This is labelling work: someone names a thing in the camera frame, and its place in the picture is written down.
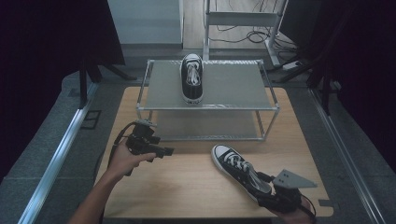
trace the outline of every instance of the human hand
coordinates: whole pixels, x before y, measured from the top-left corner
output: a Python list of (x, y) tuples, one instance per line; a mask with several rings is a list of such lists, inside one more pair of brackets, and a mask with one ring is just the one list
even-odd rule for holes
[(120, 181), (125, 174), (129, 173), (135, 167), (138, 167), (141, 161), (152, 160), (155, 156), (155, 153), (146, 153), (141, 155), (132, 154), (126, 146), (126, 139), (124, 139), (115, 149), (113, 158), (111, 159), (106, 173), (113, 176), (117, 181)]
[[(311, 211), (311, 204), (305, 197), (301, 197), (301, 205)], [(286, 224), (311, 224), (312, 219), (311, 217), (303, 212), (301, 209), (297, 208), (294, 212), (291, 213), (280, 213), (275, 210), (269, 210), (270, 212), (274, 213), (278, 217), (282, 218), (282, 220)]]

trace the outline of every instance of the floor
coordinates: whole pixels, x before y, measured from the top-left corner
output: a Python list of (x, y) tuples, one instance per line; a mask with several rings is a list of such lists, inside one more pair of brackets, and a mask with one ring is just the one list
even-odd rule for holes
[[(198, 4), (199, 1), (185, 2)], [(226, 8), (231, 3), (234, 8), (234, 2), (236, 1), (223, 1), (224, 4), (219, 7)], [(189, 26), (187, 24), (189, 21), (192, 22), (192, 19), (186, 17), (185, 20), (185, 32), (188, 33)], [(231, 35), (231, 37), (237, 39), (241, 36)], [(111, 130), (122, 92), (126, 87), (138, 86), (141, 83), (147, 59), (180, 59), (190, 52), (200, 54), (202, 52), (202, 47), (200, 47), (202, 41), (200, 39), (202, 38), (198, 37), (195, 44), (185, 41), (184, 49), (130, 50), (124, 48), (123, 52), (127, 64), (119, 66), (119, 69), (138, 77), (136, 81), (124, 80), (104, 67), (100, 68), (104, 78), (94, 97), (92, 97), (90, 105), (91, 111), (101, 111), (99, 121), (93, 129), (79, 129), (49, 194), (44, 196), (45, 202), (35, 219), (36, 223), (66, 222), (92, 188), (97, 165), (105, 149), (106, 137)], [(292, 51), (281, 54), (281, 61), (284, 62), (283, 58), (288, 59), (292, 55)], [(256, 45), (254, 47), (234, 47), (234, 44), (232, 47), (224, 48), (213, 46), (211, 58), (244, 60), (263, 58), (265, 63), (268, 64), (267, 69), (273, 69), (268, 53), (260, 44), (259, 47)], [(279, 69), (271, 72), (269, 76), (271, 79), (278, 79), (287, 73)], [(319, 217), (318, 223), (393, 223), (396, 220), (396, 208), (394, 207), (396, 192), (390, 189), (394, 189), (396, 186), (395, 174), (375, 150), (359, 125), (338, 102), (336, 94), (331, 95), (331, 115), (323, 117), (316, 100), (317, 90), (309, 90), (306, 87), (305, 81), (308, 77), (309, 73), (305, 73), (287, 83), (275, 83), (275, 85), (284, 88), (288, 93), (305, 140), (332, 200), (329, 206), (334, 208), (333, 216)], [(26, 205), (35, 192), (35, 187), (46, 172), (70, 121), (75, 116), (78, 105), (78, 74), (71, 74), (64, 79), (63, 90), (35, 138), (0, 186), (0, 223), (17, 223), (20, 220)], [(85, 120), (81, 124), (82, 127), (90, 127), (91, 125), (92, 123), (89, 120)], [(329, 126), (335, 127), (336, 133)], [(337, 136), (341, 139), (342, 144), (336, 141)], [(372, 214), (367, 212), (365, 207), (367, 201), (369, 205), (377, 206), (386, 222), (381, 219), (375, 221)], [(191, 223), (191, 220), (172, 221), (173, 223)], [(197, 219), (194, 221), (197, 223), (264, 222), (262, 219)], [(163, 223), (163, 220), (115, 220), (108, 218), (104, 220), (104, 223), (160, 222)], [(281, 223), (277, 218), (273, 218), (271, 222)]]

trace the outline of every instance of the canvas sneaker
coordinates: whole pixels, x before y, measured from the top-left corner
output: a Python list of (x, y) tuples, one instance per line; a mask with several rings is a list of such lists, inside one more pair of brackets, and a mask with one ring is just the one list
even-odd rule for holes
[(196, 54), (188, 54), (180, 65), (181, 88), (183, 99), (189, 105), (196, 105), (202, 101), (202, 59)]
[(221, 171), (238, 181), (254, 201), (257, 202), (257, 198), (254, 196), (257, 192), (272, 193), (271, 186), (259, 178), (253, 165), (245, 161), (233, 148), (224, 145), (214, 146), (212, 159)]

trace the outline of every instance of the forearm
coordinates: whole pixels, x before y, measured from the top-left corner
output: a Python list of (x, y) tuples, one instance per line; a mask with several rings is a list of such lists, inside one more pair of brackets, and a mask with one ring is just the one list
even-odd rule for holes
[(69, 223), (98, 223), (111, 191), (119, 180), (104, 173), (84, 202), (78, 207)]

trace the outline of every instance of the glass shelf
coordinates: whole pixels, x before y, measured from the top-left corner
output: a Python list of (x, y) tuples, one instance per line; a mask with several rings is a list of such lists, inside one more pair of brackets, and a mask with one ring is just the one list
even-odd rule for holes
[[(149, 60), (137, 100), (138, 117), (156, 123), (162, 140), (265, 140), (280, 108), (262, 61), (203, 61), (198, 105), (183, 100), (180, 64)], [(264, 111), (273, 112), (269, 122)]]

